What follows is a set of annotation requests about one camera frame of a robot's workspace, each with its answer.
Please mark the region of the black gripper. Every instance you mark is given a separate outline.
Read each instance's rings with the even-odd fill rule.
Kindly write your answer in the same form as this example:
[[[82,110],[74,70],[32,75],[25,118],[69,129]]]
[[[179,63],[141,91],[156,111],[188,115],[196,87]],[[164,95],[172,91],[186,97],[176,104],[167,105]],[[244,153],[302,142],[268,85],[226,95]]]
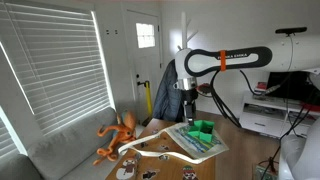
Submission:
[[[195,89],[182,91],[184,117],[185,117],[185,121],[188,122],[190,126],[194,126],[195,111],[196,111],[195,100],[197,98],[198,98],[198,93]]]

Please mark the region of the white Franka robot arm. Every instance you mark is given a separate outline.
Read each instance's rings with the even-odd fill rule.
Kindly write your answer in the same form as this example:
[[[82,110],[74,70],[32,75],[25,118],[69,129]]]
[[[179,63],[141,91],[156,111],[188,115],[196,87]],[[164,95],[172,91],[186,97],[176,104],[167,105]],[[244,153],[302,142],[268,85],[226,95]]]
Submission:
[[[184,48],[175,57],[177,88],[184,95],[186,121],[195,121],[197,77],[213,71],[259,69],[267,72],[313,71],[320,67],[320,35],[287,32],[265,45],[240,49],[207,51]]]

